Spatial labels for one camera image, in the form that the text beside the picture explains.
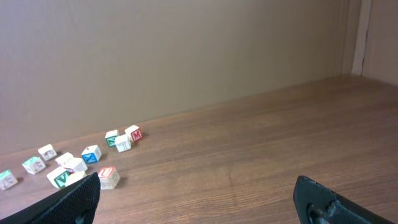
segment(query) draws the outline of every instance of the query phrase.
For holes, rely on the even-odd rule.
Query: wooden alphabet block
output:
[[[18,180],[13,176],[11,170],[6,170],[0,174],[0,189],[7,190],[13,185],[16,185]]]
[[[116,137],[115,145],[119,152],[124,152],[131,149],[131,142],[127,134]]]
[[[63,168],[69,171],[69,173],[73,174],[80,171],[86,171],[87,165],[81,158],[72,158],[63,166]]]
[[[130,141],[138,142],[138,140],[144,138],[141,128],[136,125],[133,125],[124,131],[126,132],[127,136],[129,136]]]
[[[87,176],[86,172],[80,171],[74,174],[70,174],[67,181],[65,182],[65,186],[68,187],[69,185],[85,178]]]
[[[36,174],[45,168],[43,160],[39,156],[34,156],[25,161],[22,166],[30,174]]]
[[[64,165],[71,161],[73,159],[73,155],[70,154],[69,152],[63,154],[62,156],[58,157],[55,159],[55,162],[57,162],[58,166],[64,167]]]
[[[94,145],[94,146],[88,146],[83,151],[81,156],[87,164],[92,164],[100,160],[102,153],[98,145]]]
[[[113,131],[108,131],[105,135],[105,140],[106,143],[108,143],[109,147],[114,147],[115,146],[115,139],[116,137],[119,136],[119,131],[118,130],[113,130]]]
[[[57,156],[57,152],[55,152],[55,150],[51,144],[41,147],[38,150],[38,152],[40,153],[40,155],[42,155],[42,157],[45,161],[48,161],[48,160],[54,158],[55,156]]]
[[[69,175],[70,173],[63,167],[57,167],[55,170],[47,174],[47,178],[54,187],[63,189],[69,178]]]
[[[120,180],[120,176],[113,166],[99,170],[98,177],[101,182],[101,190],[114,189]]]

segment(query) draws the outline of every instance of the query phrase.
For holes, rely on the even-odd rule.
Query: toy block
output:
[[[133,125],[124,131],[126,132],[127,136],[129,136],[130,141],[133,141],[133,142],[137,142],[138,140],[140,140],[144,137],[144,135],[142,134],[141,128],[139,128],[136,125]]]
[[[47,174],[47,178],[54,187],[63,189],[69,178],[69,175],[70,173],[65,168],[57,167],[55,170]]]
[[[120,176],[113,166],[100,169],[98,177],[101,183],[101,190],[114,189],[120,180]]]
[[[106,133],[105,140],[106,140],[106,143],[108,143],[109,147],[114,147],[115,146],[114,140],[118,136],[119,136],[119,131],[118,130],[108,131]]]
[[[102,156],[101,150],[98,145],[88,146],[81,154],[82,158],[87,164],[98,162]]]
[[[45,168],[43,160],[39,156],[34,156],[25,161],[22,166],[30,174],[36,174]]]
[[[73,158],[69,162],[67,162],[63,168],[65,168],[69,173],[73,174],[80,171],[86,171],[87,165],[83,159]]]
[[[7,190],[13,185],[16,185],[18,180],[13,176],[11,170],[6,170],[0,174],[0,189]]]
[[[131,149],[131,142],[127,134],[116,137],[115,145],[119,152],[124,152]]]
[[[69,185],[85,178],[87,176],[86,172],[80,171],[74,174],[70,174],[67,181],[65,182],[65,186],[68,187]]]
[[[69,152],[61,155],[60,157],[55,159],[55,162],[57,162],[58,166],[64,167],[64,165],[71,161],[73,159],[73,155],[70,154]]]
[[[51,144],[41,147],[38,150],[38,152],[40,153],[40,155],[42,155],[42,157],[45,161],[48,161],[48,160],[54,158],[55,156],[57,156],[57,153],[55,152],[55,150]]]

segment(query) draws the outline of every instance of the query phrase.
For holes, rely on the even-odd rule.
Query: beige wall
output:
[[[398,1],[372,1],[363,75],[398,85]]]
[[[348,4],[348,17],[346,20],[347,31],[341,68],[342,74],[350,74],[353,69],[361,3],[362,0],[349,0],[346,2]]]
[[[347,6],[1,1],[0,151],[337,75]]]

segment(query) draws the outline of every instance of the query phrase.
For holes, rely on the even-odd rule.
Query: wooden table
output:
[[[103,152],[88,173],[116,166],[95,223],[298,223],[292,200],[307,175],[398,222],[398,89],[360,77],[332,78],[146,121],[134,149],[105,133],[53,144],[78,157]],[[0,218],[57,190],[21,163],[37,148],[0,157],[20,183],[0,192]]]

